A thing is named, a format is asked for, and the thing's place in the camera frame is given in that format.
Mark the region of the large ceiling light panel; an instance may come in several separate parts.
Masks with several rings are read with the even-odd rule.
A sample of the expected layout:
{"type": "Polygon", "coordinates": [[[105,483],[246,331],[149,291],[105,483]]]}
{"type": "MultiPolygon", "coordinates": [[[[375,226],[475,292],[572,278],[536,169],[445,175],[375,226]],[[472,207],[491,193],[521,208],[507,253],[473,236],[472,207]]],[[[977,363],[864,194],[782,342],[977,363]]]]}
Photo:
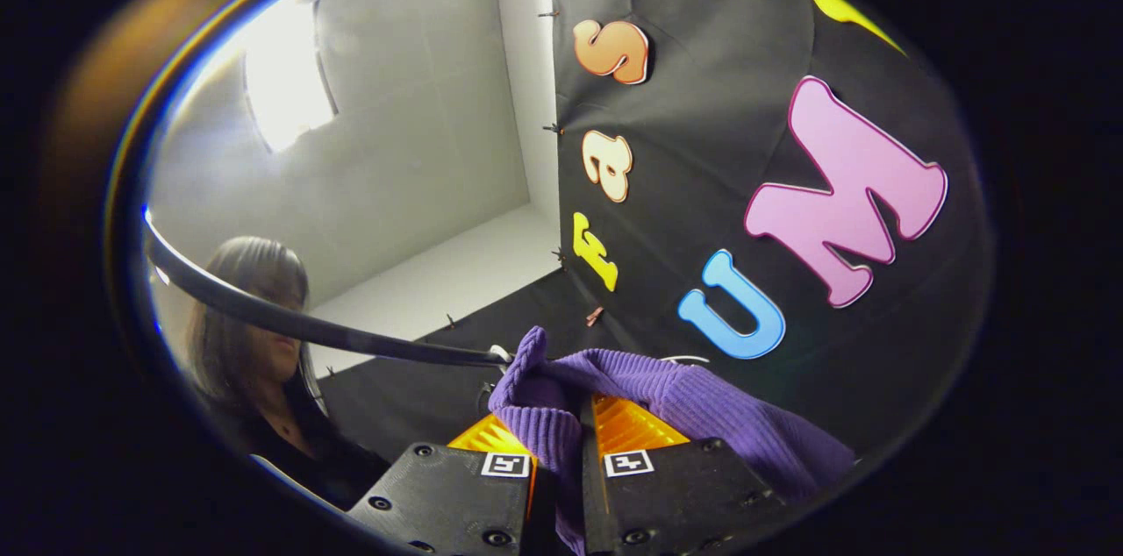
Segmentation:
{"type": "Polygon", "coordinates": [[[292,148],[338,113],[320,53],[318,12],[317,1],[279,0],[246,28],[241,76],[253,121],[271,153],[292,148]]]}

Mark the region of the purple ribbed jacket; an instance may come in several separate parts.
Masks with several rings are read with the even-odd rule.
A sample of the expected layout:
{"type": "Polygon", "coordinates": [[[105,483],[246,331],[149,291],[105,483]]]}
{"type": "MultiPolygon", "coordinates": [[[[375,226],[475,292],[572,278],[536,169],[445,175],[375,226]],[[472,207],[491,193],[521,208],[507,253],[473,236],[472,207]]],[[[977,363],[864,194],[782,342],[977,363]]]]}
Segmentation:
{"type": "Polygon", "coordinates": [[[620,397],[690,439],[725,440],[789,503],[834,487],[857,461],[853,449],[818,425],[702,366],[603,348],[549,361],[547,346],[541,327],[526,332],[490,393],[489,410],[556,481],[556,534],[574,556],[587,556],[579,491],[582,397],[620,397]]]}

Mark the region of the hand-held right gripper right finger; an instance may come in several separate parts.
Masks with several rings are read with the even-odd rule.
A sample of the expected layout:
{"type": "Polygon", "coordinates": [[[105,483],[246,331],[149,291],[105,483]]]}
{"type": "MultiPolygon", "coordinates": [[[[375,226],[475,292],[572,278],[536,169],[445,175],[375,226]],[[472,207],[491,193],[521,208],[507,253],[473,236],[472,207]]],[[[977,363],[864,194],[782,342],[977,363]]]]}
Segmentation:
{"type": "Polygon", "coordinates": [[[585,556],[739,556],[789,511],[722,438],[621,397],[588,397],[579,420],[585,556]]]}

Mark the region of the white plastic hanger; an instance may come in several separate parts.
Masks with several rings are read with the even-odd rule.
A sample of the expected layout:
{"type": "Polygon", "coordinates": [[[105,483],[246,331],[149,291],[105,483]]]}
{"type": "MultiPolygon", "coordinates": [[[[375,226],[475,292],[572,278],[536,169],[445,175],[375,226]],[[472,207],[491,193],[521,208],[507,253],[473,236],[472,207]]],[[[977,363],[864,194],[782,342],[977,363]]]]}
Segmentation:
{"type": "MultiPolygon", "coordinates": [[[[497,357],[500,357],[500,361],[502,361],[503,364],[508,364],[508,363],[510,363],[510,361],[513,361],[512,353],[508,353],[503,347],[501,347],[499,345],[490,345],[489,353],[493,353],[493,355],[496,355],[497,357]]],[[[701,357],[701,356],[695,356],[695,355],[673,355],[673,356],[663,357],[661,361],[676,361],[676,363],[681,363],[681,364],[686,364],[686,363],[690,363],[690,364],[709,364],[710,363],[710,359],[706,359],[705,357],[701,357]]]]}

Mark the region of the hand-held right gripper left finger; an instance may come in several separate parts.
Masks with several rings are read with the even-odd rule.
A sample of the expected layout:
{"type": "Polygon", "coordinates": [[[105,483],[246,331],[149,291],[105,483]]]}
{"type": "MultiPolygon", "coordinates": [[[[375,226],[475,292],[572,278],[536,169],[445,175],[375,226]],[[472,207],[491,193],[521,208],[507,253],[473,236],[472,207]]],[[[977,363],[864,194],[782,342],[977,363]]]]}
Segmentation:
{"type": "Polygon", "coordinates": [[[419,441],[347,512],[396,556],[548,556],[554,484],[495,414],[419,441]]]}

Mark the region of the person's upper body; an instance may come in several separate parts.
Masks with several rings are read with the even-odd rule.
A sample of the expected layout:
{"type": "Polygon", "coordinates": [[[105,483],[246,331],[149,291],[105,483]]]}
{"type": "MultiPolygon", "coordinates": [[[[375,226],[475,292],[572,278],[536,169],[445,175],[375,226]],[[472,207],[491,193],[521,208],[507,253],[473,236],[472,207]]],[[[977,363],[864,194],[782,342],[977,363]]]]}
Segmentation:
{"type": "MultiPolygon", "coordinates": [[[[256,236],[226,240],[207,271],[284,309],[304,312],[304,263],[284,244],[256,236]]],[[[346,437],[312,389],[305,343],[241,323],[197,302],[185,349],[197,397],[232,447],[270,461],[327,503],[349,510],[390,463],[346,437]]]]}

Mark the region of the black clothes rack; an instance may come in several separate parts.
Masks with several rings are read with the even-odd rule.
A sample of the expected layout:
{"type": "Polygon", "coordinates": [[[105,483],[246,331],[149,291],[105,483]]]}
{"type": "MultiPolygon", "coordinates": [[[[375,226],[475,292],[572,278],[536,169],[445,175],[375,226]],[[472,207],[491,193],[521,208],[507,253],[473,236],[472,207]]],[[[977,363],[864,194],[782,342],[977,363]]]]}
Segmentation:
{"type": "Polygon", "coordinates": [[[250,323],[289,338],[312,343],[336,350],[362,353],[372,357],[393,361],[421,361],[442,366],[469,366],[505,368],[513,361],[503,364],[493,353],[469,350],[438,344],[412,343],[375,332],[329,323],[319,317],[305,316],[289,310],[263,297],[256,297],[244,289],[210,274],[206,268],[188,259],[158,233],[150,208],[143,209],[143,233],[145,253],[150,263],[159,268],[171,283],[184,291],[197,302],[228,317],[250,323]]]}

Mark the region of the black backdrop cloth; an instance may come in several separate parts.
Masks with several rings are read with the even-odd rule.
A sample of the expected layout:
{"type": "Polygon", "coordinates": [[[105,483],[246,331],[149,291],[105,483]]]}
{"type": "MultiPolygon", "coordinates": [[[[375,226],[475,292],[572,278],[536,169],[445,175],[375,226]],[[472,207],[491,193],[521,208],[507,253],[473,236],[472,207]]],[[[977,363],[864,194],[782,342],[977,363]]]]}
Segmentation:
{"type": "Polygon", "coordinates": [[[942,81],[834,0],[329,0],[400,25],[438,101],[381,91],[384,201],[493,224],[318,302],[348,327],[513,348],[695,355],[866,465],[950,388],[990,294],[993,230],[942,81]],[[453,99],[460,93],[460,99],[453,99]],[[603,308],[597,323],[585,318],[603,308]]]}

